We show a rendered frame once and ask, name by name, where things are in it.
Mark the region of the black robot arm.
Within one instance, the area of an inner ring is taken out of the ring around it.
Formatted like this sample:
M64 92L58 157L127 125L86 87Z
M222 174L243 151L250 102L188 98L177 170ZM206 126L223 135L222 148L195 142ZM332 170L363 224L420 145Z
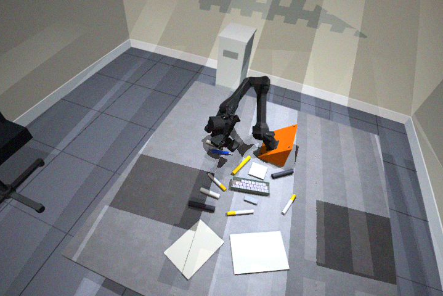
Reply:
M222 134L220 130L232 131L236 122L240 122L238 115L235 113L241 98L247 93L250 87L254 87L257 94L257 121L253 129L253 137L257 140L263 140L267 147L266 151L277 149L280 140L275 139L275 131L269 131L266 123L267 117L267 98L266 94L270 87L270 79L268 76L248 77L235 92L219 106L219 111L214 117L209 117L208 129L210 132L216 131L211 138L211 143L216 147L224 147L226 144L226 134ZM225 118L224 118L225 117Z

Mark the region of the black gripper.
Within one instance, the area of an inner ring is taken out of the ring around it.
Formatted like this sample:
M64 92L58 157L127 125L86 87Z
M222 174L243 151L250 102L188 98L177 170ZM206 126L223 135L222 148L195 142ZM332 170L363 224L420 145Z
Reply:
M209 129L208 129L208 125L205 126L205 131L207 133L210 133ZM231 152L234 152L238 147L239 147L239 143L236 140L232 140L231 138L228 138L230 136L231 131L226 131L226 130L220 130L220 132L222 134L226 134L226 144L224 145L224 147L227 147ZM212 131L212 133L210 134L211 137L213 137L213 135L216 133L216 131Z

